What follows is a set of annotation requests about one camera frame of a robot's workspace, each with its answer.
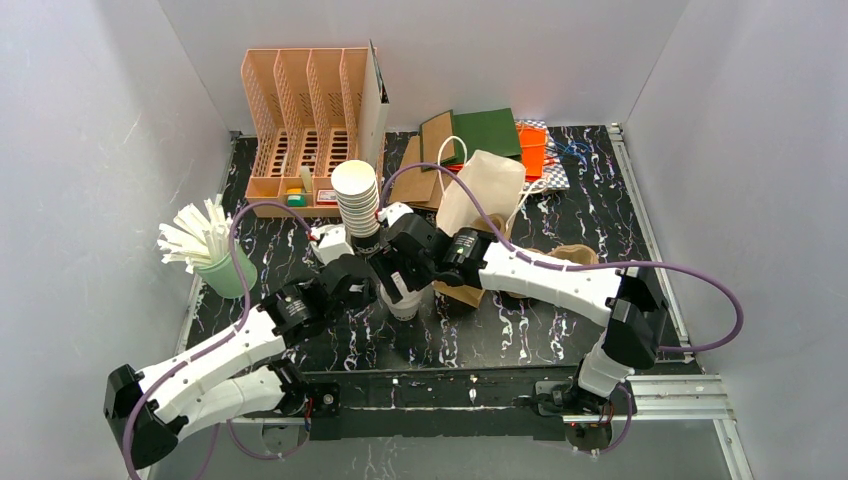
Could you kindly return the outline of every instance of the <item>bundle of utensils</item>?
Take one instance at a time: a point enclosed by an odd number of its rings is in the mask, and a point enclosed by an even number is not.
[[[169,252],[162,255],[162,263],[185,262],[186,272],[194,273],[195,267],[211,267],[230,254],[228,242],[233,219],[224,215],[221,195],[214,202],[208,199],[203,204],[208,218],[192,203],[174,217],[174,224],[180,228],[159,224],[156,243],[160,250]]]

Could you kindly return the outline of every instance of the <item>checkered cloth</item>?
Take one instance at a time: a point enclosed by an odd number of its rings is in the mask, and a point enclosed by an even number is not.
[[[556,151],[556,144],[554,143],[554,139],[553,137],[551,137],[551,132],[548,131],[548,126],[545,124],[545,122],[540,120],[515,121],[516,125],[521,123],[533,128],[544,128],[548,137],[548,149]],[[547,178],[547,183],[545,184],[546,192],[568,190],[568,188],[570,187],[570,185],[568,184],[568,177],[565,175],[565,169],[562,168],[561,162],[556,162],[552,165],[545,165],[544,168],[542,168],[542,178]],[[536,185],[536,189],[541,188],[542,185],[540,184],[543,182],[539,182],[539,184]],[[529,190],[532,183],[533,182],[524,182],[524,188],[522,189],[522,192],[526,192],[527,190]]]

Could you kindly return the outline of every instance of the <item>green cup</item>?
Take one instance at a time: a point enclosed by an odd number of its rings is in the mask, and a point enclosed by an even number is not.
[[[247,284],[250,285],[250,288],[253,288],[256,285],[256,278],[258,277],[256,267],[247,258],[241,246],[236,245],[236,248],[238,249],[239,265],[244,270]],[[232,256],[227,255],[218,263],[209,267],[195,267],[194,271],[223,298],[239,298],[244,296],[244,289],[241,287],[238,273],[233,266]]]

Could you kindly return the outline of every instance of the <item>marble table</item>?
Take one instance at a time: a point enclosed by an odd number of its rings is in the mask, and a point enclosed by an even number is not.
[[[512,241],[544,252],[582,243],[598,252],[601,262],[649,259],[606,128],[554,127],[551,134],[564,145],[585,145],[578,150],[586,153],[561,158],[570,190],[532,196],[518,215]],[[385,177],[397,169],[411,135],[387,134]],[[255,138],[235,142],[223,200],[229,213],[246,205],[244,192],[256,145]],[[330,220],[309,221],[320,225]],[[239,236],[259,270],[259,281],[251,293],[254,304],[288,279],[319,267],[307,248],[304,232],[291,219],[259,219],[248,214]],[[188,348],[225,328],[241,313],[240,300],[222,299],[205,286],[198,302]],[[384,304],[374,303],[340,318],[325,334],[288,354],[304,372],[575,365],[601,332],[586,318],[543,302],[488,292],[480,308],[474,309],[435,296],[430,289],[412,321],[400,322]],[[679,345],[670,323],[663,344]]]

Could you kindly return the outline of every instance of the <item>gray floor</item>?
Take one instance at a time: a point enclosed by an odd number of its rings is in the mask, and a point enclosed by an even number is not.
[[[240,425],[239,437],[264,452],[260,427]],[[293,442],[288,429],[284,442]],[[729,479],[711,421],[637,421],[614,452],[593,461],[529,438],[369,438],[313,442],[286,461],[239,452],[221,430],[205,480],[317,479]],[[195,434],[160,462],[151,480],[194,478],[209,446]]]

